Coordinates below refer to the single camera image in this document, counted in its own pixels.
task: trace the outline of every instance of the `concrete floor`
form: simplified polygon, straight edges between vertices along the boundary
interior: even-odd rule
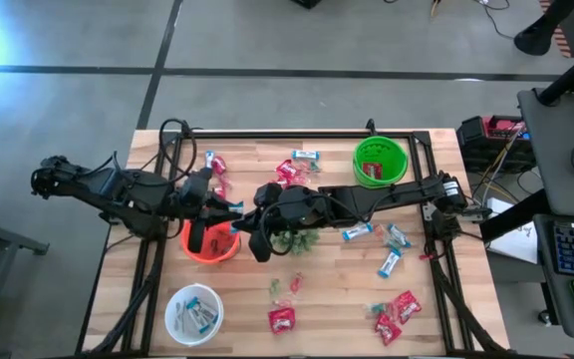
[[[151,68],[172,3],[0,0],[0,65]],[[444,1],[434,19],[429,7],[324,0],[308,12],[287,0],[185,0],[165,65],[474,77],[560,74],[574,63],[554,47],[543,57],[519,53],[472,1]],[[540,14],[537,0],[494,13],[508,34]],[[45,257],[19,255],[0,301],[0,351],[13,358],[75,350],[108,232],[80,202],[31,196],[30,172],[50,155],[94,166],[117,150],[124,163],[149,81],[0,73],[0,225],[51,243]],[[535,86],[545,83],[163,76],[146,126],[179,117],[207,129],[355,128],[374,118],[379,127],[453,128],[475,115],[518,114],[517,91]],[[535,177],[524,182],[539,185]],[[504,184],[526,195],[510,178]],[[574,353],[574,339],[535,321],[543,308],[537,288],[498,283],[512,348]]]

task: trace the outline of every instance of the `candy wrapper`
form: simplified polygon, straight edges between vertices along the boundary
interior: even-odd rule
[[[243,213],[243,201],[240,201],[239,203],[231,205],[229,207],[229,211],[242,214]],[[234,228],[233,226],[230,226],[229,232],[231,234],[236,234],[236,233],[238,233],[238,229]]]
[[[362,223],[358,224],[351,229],[347,229],[343,231],[343,238],[345,241],[349,241],[357,236],[364,235],[367,233],[371,233],[374,231],[374,228],[371,226],[370,223]]]
[[[227,196],[227,190],[225,190],[225,188],[220,185],[214,188],[214,193],[223,199],[225,199]]]
[[[402,258],[402,256],[403,255],[400,252],[398,252],[397,249],[391,248],[389,256],[387,256],[387,259],[385,259],[385,262],[378,270],[378,275],[380,275],[383,278],[389,278],[391,276],[392,270],[394,270],[394,267],[396,266],[396,263],[398,263],[398,261],[400,260],[400,258]]]
[[[404,248],[411,247],[411,243],[407,239],[407,235],[403,231],[401,231],[398,227],[396,227],[395,224],[393,224],[393,223],[389,224],[389,226],[387,226],[387,230],[389,231],[389,234],[391,235],[391,237],[393,237],[394,240],[400,246],[402,246]]]
[[[383,165],[377,163],[363,163],[363,173],[375,180],[383,178]]]
[[[380,314],[387,314],[390,318],[394,317],[393,304],[389,303],[371,303],[365,305],[369,318],[378,318]]]
[[[320,153],[318,151],[300,151],[294,150],[291,153],[291,158],[294,161],[297,169],[305,174],[316,174],[321,171],[318,160]]]
[[[278,173],[278,180],[276,182],[283,188],[292,184],[306,185],[309,183],[309,179],[307,179],[301,170],[298,170],[294,166],[291,160],[285,160],[276,168],[276,172]]]
[[[282,179],[290,182],[300,175],[300,171],[294,167],[291,160],[285,160],[276,168],[276,172]]]
[[[211,168],[216,178],[223,187],[231,188],[231,181],[227,177],[227,165],[221,156],[214,156],[211,161]]]
[[[389,231],[386,230],[382,224],[374,226],[374,234],[384,245],[397,250],[401,249],[400,244],[391,236]]]
[[[291,280],[291,284],[289,284],[289,289],[291,290],[292,294],[294,295],[298,294],[300,287],[303,285],[304,278],[305,277],[301,272],[298,272],[296,273],[296,275],[294,275],[294,278]]]
[[[393,304],[396,312],[396,319],[400,320],[401,324],[407,323],[414,313],[423,310],[418,303],[418,300],[409,290],[394,299]]]
[[[294,308],[287,307],[273,310],[267,315],[269,317],[269,328],[276,335],[292,330],[296,325],[296,311]]]
[[[403,333],[403,331],[394,324],[394,322],[392,322],[389,316],[385,313],[381,313],[378,317],[375,331],[380,334],[385,346],[391,344]]]

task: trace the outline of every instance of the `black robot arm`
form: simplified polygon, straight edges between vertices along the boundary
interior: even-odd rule
[[[461,213],[466,208],[456,178],[440,172],[419,181],[369,189],[359,185],[322,186],[318,191],[300,185],[285,189],[268,183],[256,192],[256,209],[232,223],[251,233],[249,247],[256,260],[269,260],[278,252],[269,240],[272,233],[322,228],[346,227],[371,220],[374,212],[400,206],[432,202],[442,217]]]
[[[231,203],[208,189],[211,169],[190,174],[180,188],[163,177],[142,170],[106,168],[88,170],[50,157],[32,173],[33,194],[72,196],[101,211],[105,221],[120,219],[134,235],[156,239],[165,235],[168,218],[196,222],[192,237],[202,237],[201,228],[231,221],[239,213],[228,210]]]

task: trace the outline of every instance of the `table leg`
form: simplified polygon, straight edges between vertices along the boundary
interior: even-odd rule
[[[550,323],[552,325],[559,325],[559,319],[557,319],[557,313],[555,312],[555,306],[553,305],[553,298],[550,295],[550,289],[548,288],[548,283],[541,283],[542,294],[544,294],[544,302],[546,302],[546,311],[548,312]]]
[[[520,225],[533,220],[535,214],[549,214],[550,206],[546,191],[541,189],[503,213],[479,226],[484,243],[489,243]]]
[[[44,255],[48,252],[50,244],[39,242],[35,239],[28,238],[27,236],[13,233],[6,229],[0,228],[0,240],[17,244],[20,247],[32,249],[35,254]]]

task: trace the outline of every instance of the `metal frame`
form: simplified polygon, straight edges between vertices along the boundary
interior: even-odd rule
[[[195,138],[200,140],[224,140],[224,139],[362,139],[369,136],[369,131],[361,130],[361,131],[347,131],[347,132],[340,132],[340,131],[313,131],[313,132],[297,132],[297,131],[287,131],[287,132],[200,132],[197,131],[194,136]],[[423,171],[421,168],[420,163],[420,156],[419,156],[419,146],[422,146],[425,150],[425,155],[427,158],[427,164],[429,168],[429,175],[435,175],[437,173],[435,161],[432,152],[431,146],[431,136],[429,132],[422,131],[422,132],[378,132],[379,136],[385,136],[391,139],[396,140],[406,140],[409,143],[410,147],[410,158],[414,169],[414,177],[416,180],[421,180],[423,177]],[[180,158],[180,149],[181,149],[181,140],[180,135],[177,137],[177,141],[173,143],[173,153],[172,159],[175,162],[178,162]],[[157,174],[162,173],[162,166],[163,166],[163,159],[162,155],[156,158],[156,163],[154,167],[154,171]],[[170,174],[169,178],[173,179],[175,173],[175,168],[170,167]],[[425,238],[429,244],[430,250],[435,250],[435,243],[432,238],[430,238],[430,228],[431,223],[425,219],[423,215],[422,218],[424,229],[425,229]],[[144,301],[144,297],[140,294],[140,290],[143,289],[144,286],[144,267],[147,259],[147,252],[149,248],[150,240],[144,240],[141,243],[139,249],[139,256],[137,260],[137,265],[135,268],[135,278],[133,281],[133,289],[131,295],[131,304],[127,309],[126,313],[129,311],[132,313],[130,315],[129,320],[125,326],[121,327],[121,333],[123,335],[123,342],[121,345],[121,351],[112,352],[106,351],[101,353],[95,352],[82,352],[83,342],[85,339],[86,331],[88,329],[88,323],[90,320],[90,315],[92,311],[92,306],[94,304],[94,299],[96,296],[97,284],[99,282],[99,276],[101,274],[101,268],[103,266],[103,258],[100,263],[95,288],[93,290],[92,296],[90,298],[90,302],[88,305],[88,310],[86,312],[86,319],[84,321],[84,325],[82,326],[82,331],[79,338],[79,344],[77,346],[77,350],[74,356],[70,356],[67,358],[77,358],[77,357],[87,357],[87,358],[110,358],[110,357],[148,357],[149,354],[149,345],[151,343],[151,331],[154,322],[154,313],[156,307],[156,298],[158,293],[158,284],[160,281],[160,273],[162,271],[163,266],[163,255],[164,255],[164,248],[166,245],[165,239],[160,239],[156,242],[156,249],[154,255],[154,261],[152,264],[152,269],[150,271],[150,276],[153,275],[153,283],[151,284],[150,288],[148,289],[147,296],[148,296],[148,303],[147,309],[145,312],[145,319],[144,319],[144,329],[143,329],[143,338],[141,341],[141,345],[138,349],[133,349],[133,337],[134,337],[134,326],[135,326],[135,316],[137,310],[141,306]],[[448,267],[448,276],[449,281],[452,284],[453,291],[456,293],[457,296],[462,297],[462,289],[461,283],[459,279],[459,273],[457,271],[457,263],[455,262],[455,256],[453,254],[452,245],[448,245],[444,248],[446,253],[445,260],[446,265]],[[453,335],[451,332],[450,326],[450,319],[448,317],[448,308],[446,307],[446,300],[445,300],[445,292],[444,290],[438,285],[436,279],[443,275],[442,269],[440,264],[437,261],[430,261],[430,269],[431,269],[431,276],[433,280],[433,287],[435,291],[435,300],[437,303],[437,312],[442,332],[442,340],[444,343],[445,354],[448,355],[449,353],[456,351],[455,344],[453,342]],[[473,351],[473,344],[471,338],[471,331],[467,327],[466,323],[464,322],[463,318],[457,315],[458,317],[458,324],[459,330],[462,334],[462,344],[464,351]]]

